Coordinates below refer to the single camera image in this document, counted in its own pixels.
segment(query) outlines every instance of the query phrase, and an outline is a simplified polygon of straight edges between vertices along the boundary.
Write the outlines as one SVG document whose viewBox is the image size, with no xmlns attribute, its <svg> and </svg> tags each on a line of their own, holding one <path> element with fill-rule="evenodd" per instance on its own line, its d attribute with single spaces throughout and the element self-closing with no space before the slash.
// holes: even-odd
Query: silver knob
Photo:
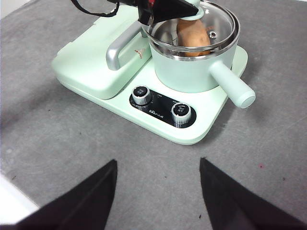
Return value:
<svg viewBox="0 0 307 230">
<path fill-rule="evenodd" d="M 191 107 L 185 103 L 176 103 L 172 107 L 172 118 L 180 125 L 183 125 L 190 121 L 191 119 Z"/>
<path fill-rule="evenodd" d="M 152 95 L 146 86 L 139 85 L 132 90 L 132 98 L 136 104 L 144 105 L 150 102 Z"/>
</svg>

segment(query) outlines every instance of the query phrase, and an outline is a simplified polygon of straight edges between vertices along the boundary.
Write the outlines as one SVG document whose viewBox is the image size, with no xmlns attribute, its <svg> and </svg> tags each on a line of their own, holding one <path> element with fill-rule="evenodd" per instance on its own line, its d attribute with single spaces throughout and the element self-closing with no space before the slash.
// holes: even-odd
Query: mint green pot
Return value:
<svg viewBox="0 0 307 230">
<path fill-rule="evenodd" d="M 205 92 L 220 85 L 237 107 L 247 108 L 255 101 L 255 92 L 231 71 L 240 23 L 235 15 L 225 11 L 234 19 L 234 33 L 221 49 L 205 56 L 174 55 L 172 47 L 165 46 L 143 29 L 150 39 L 156 75 L 164 85 L 187 93 Z"/>
</svg>

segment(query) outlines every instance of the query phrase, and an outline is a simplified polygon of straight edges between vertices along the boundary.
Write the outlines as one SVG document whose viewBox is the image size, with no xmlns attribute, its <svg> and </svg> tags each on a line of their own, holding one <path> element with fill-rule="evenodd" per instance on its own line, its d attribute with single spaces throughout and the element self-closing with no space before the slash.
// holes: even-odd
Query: red spot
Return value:
<svg viewBox="0 0 307 230">
<path fill-rule="evenodd" d="M 153 6 L 154 6 L 154 1 L 155 1 L 155 0 L 148 0 L 148 3 L 149 3 L 149 6 L 150 6 L 150 7 L 153 7 Z"/>
<path fill-rule="evenodd" d="M 260 163 L 260 164 L 258 165 L 258 167 L 261 168 L 261 169 L 263 169 L 263 168 L 264 168 L 264 164 Z"/>
</svg>

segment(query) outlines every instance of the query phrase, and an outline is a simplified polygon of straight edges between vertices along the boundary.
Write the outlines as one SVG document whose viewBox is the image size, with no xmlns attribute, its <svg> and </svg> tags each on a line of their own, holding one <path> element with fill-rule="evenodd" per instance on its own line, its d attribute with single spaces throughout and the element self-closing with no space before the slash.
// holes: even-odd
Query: silver handle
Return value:
<svg viewBox="0 0 307 230">
<path fill-rule="evenodd" d="M 139 21 L 134 22 L 127 30 L 125 30 L 106 51 L 106 64 L 110 70 L 119 70 L 120 64 L 118 55 L 120 51 L 131 41 L 131 39 L 141 32 L 142 37 L 147 37 L 142 30 L 142 25 Z"/>
</svg>

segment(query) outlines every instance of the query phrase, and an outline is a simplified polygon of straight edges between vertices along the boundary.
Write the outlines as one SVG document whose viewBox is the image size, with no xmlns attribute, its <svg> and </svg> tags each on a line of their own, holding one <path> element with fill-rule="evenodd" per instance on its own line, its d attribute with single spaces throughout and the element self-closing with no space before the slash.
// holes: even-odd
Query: pot handle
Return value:
<svg viewBox="0 0 307 230">
<path fill-rule="evenodd" d="M 215 62 L 209 72 L 237 107 L 244 109 L 253 104 L 256 99 L 255 92 L 223 62 Z"/>
</svg>

